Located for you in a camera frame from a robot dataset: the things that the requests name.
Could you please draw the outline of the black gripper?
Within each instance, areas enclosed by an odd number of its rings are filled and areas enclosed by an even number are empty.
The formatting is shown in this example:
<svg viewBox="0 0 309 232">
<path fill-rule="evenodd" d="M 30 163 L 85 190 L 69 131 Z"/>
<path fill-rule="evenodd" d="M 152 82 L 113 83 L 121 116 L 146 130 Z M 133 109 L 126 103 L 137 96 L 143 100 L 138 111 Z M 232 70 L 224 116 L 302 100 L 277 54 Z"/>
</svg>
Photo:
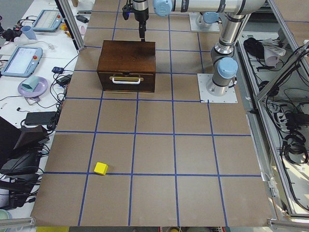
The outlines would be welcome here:
<svg viewBox="0 0 309 232">
<path fill-rule="evenodd" d="M 148 0 L 133 0 L 133 12 L 135 19 L 139 22 L 140 41 L 145 41 L 146 21 L 148 20 Z"/>
</svg>

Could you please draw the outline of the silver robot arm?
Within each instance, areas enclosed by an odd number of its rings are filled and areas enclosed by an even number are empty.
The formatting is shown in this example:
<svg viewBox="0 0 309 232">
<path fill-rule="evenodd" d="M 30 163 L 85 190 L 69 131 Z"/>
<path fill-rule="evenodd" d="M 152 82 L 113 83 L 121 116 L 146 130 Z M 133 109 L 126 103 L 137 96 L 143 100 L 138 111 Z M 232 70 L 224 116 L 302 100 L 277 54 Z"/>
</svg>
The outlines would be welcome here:
<svg viewBox="0 0 309 232">
<path fill-rule="evenodd" d="M 264 4 L 263 0 L 154 0 L 154 12 L 158 16 L 170 12 L 216 12 L 225 14 L 225 23 L 219 41 L 211 51 L 214 66 L 212 79 L 206 84 L 207 91 L 221 97 L 229 89 L 229 83 L 237 74 L 238 64 L 232 58 L 234 45 L 251 13 Z"/>
</svg>

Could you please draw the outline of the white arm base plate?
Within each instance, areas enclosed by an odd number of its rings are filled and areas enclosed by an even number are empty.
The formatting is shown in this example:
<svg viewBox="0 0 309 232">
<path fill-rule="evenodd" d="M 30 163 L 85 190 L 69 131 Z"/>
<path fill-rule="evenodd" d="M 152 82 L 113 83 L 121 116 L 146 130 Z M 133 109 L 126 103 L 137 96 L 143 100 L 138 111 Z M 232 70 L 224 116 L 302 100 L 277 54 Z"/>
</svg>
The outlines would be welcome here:
<svg viewBox="0 0 309 232">
<path fill-rule="evenodd" d="M 225 87 L 219 87 L 212 81 L 213 74 L 198 73 L 197 82 L 201 103 L 238 103 L 232 80 Z"/>
</svg>

